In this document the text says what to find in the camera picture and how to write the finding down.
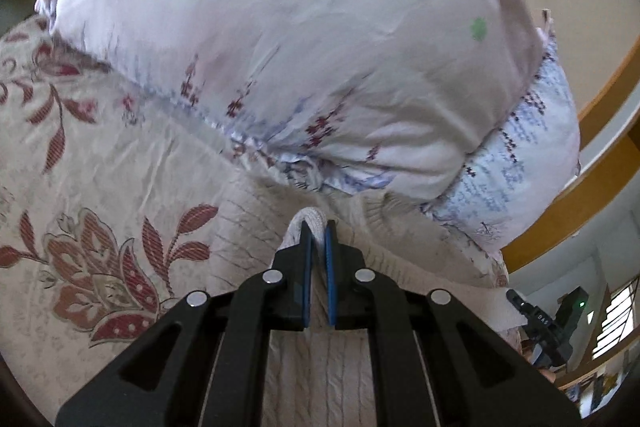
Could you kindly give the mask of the beige cable knit sweater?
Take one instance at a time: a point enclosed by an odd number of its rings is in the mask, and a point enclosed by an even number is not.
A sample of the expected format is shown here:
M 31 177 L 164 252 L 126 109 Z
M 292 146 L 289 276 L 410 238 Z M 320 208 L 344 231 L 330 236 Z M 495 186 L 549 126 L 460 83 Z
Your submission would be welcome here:
M 520 347 L 522 321 L 497 301 L 508 283 L 501 257 L 385 191 L 302 193 L 239 179 L 227 185 L 218 204 L 206 235 L 212 254 L 203 277 L 213 295 L 269 268 L 274 252 L 292 244 L 303 218 L 314 222 L 314 230 L 333 219 L 338 239 L 360 249 L 367 265 L 419 294 L 444 284 L 513 349 Z M 316 271 L 309 329 L 271 335 L 262 425 L 374 425 L 368 336 L 332 329 L 327 301 L 326 278 Z

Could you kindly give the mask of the window with bars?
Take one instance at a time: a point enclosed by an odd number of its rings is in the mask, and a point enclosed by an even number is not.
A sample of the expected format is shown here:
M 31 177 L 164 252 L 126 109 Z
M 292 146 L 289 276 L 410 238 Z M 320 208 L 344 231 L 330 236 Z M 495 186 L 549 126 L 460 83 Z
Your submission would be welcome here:
M 636 297 L 639 289 L 639 277 L 630 280 L 625 286 L 614 291 L 610 304 L 605 309 L 600 334 L 592 348 L 591 358 L 602 357 L 629 336 L 637 325 Z

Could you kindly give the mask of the floral beige bedspread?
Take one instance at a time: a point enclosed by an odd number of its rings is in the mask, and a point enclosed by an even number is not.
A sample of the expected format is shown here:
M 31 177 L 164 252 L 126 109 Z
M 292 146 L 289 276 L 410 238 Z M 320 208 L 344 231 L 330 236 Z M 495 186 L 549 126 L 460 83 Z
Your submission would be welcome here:
M 305 199 L 54 41 L 1 39 L 1 353 L 47 419 L 189 291 L 265 270 Z

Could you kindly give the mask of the pink floral pillow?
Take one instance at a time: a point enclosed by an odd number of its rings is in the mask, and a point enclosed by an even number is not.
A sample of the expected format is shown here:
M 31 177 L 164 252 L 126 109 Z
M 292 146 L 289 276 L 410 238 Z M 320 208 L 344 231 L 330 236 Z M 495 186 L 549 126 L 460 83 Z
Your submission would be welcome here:
M 579 167 L 550 24 L 525 0 L 37 0 L 52 35 L 188 106 L 244 162 L 380 190 L 485 251 Z

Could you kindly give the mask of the wooden bed headboard frame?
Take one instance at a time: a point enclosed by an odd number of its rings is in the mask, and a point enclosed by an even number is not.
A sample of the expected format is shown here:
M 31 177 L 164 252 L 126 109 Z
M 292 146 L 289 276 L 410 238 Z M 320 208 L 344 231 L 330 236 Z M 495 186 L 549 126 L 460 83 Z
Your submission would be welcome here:
M 513 273 L 578 233 L 639 170 L 639 46 L 635 44 L 580 113 L 580 165 L 552 205 L 503 249 Z

